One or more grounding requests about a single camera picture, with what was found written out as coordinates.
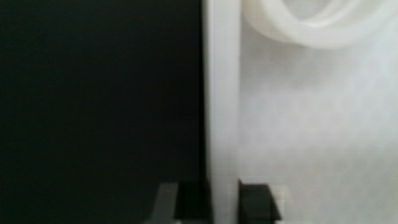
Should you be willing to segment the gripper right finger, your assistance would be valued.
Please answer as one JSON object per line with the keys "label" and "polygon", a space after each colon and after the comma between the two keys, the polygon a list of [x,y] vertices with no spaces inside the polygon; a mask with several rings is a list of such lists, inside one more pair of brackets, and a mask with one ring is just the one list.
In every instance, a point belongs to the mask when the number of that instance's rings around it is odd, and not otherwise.
{"label": "gripper right finger", "polygon": [[281,220],[270,186],[238,182],[238,224],[277,224]]}

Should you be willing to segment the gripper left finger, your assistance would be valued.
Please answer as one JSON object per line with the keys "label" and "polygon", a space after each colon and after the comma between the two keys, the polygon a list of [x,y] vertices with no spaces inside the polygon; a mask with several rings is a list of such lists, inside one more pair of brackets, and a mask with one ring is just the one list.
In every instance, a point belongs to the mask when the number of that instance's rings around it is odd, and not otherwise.
{"label": "gripper left finger", "polygon": [[199,182],[160,184],[149,224],[212,224],[210,191]]}

